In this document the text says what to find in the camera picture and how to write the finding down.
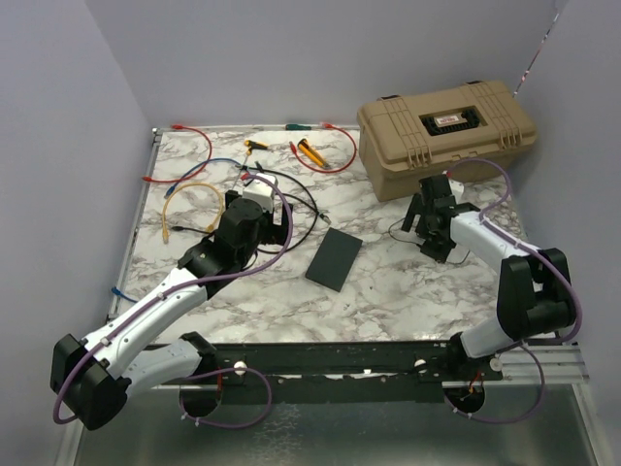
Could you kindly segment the black power adapter with cable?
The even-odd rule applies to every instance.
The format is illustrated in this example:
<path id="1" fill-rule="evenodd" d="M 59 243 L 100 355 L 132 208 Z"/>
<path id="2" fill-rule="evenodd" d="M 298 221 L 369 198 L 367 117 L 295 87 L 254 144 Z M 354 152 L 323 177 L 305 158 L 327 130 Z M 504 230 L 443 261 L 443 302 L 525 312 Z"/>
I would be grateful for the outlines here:
<path id="1" fill-rule="evenodd" d="M 397 225 L 401 224 L 402 222 L 403 219 L 401 218 L 393 222 L 388 227 L 387 234 L 393 240 L 400 243 L 412 244 L 417 246 L 423 255 L 430 257 L 431 259 L 440 264 L 459 266 L 464 264 L 470 258 L 471 251 L 465 250 L 463 247 L 455 246 L 454 248 L 450 249 L 448 245 L 437 245 L 435 243 L 426 244 L 422 240 L 404 239 L 398 237 L 396 234 Z"/>

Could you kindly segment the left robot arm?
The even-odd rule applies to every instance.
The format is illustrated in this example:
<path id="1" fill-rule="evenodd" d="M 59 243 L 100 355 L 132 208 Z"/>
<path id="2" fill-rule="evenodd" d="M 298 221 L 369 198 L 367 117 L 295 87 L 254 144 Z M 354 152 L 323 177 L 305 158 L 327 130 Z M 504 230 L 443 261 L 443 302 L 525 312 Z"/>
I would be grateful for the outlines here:
<path id="1" fill-rule="evenodd" d="M 201 336 L 183 335 L 157 350 L 148 345 L 179 318 L 212 299 L 231 282 L 260 273 L 270 262 L 247 263 L 260 245 L 290 245 L 292 209 L 266 184 L 247 187 L 226 205 L 218 227 L 188 249 L 162 282 L 128 311 L 82 338 L 67 334 L 52 350 L 52 418 L 96 430 L 116 417 L 128 399 L 160 383 L 188 377 L 203 383 L 213 374 L 213 348 Z M 275 224 L 274 204 L 282 219 Z"/>

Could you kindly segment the black network switch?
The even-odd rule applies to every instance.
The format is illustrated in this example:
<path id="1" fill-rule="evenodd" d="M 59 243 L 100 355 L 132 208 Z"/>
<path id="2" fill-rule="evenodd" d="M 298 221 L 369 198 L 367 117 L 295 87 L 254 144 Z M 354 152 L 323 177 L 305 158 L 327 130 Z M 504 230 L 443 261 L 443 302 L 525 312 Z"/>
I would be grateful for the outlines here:
<path id="1" fill-rule="evenodd" d="M 329 228 L 310 262 L 305 278 L 340 292 L 362 245 L 361 239 Z"/>

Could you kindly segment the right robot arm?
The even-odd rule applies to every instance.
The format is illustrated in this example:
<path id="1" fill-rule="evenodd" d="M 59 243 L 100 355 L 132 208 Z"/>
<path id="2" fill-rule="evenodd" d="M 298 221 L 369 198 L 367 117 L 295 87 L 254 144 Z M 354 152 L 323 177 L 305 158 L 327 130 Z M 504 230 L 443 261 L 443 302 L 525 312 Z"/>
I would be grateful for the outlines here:
<path id="1" fill-rule="evenodd" d="M 493 316 L 450 339 L 445 367 L 453 378 L 471 377 L 480 358 L 579 324 L 568 261 L 560 250 L 524 243 L 489 222 L 475 205 L 459 203 L 446 175 L 424 178 L 419 185 L 402 230 L 415 230 L 420 251 L 444 263 L 462 246 L 498 277 Z"/>

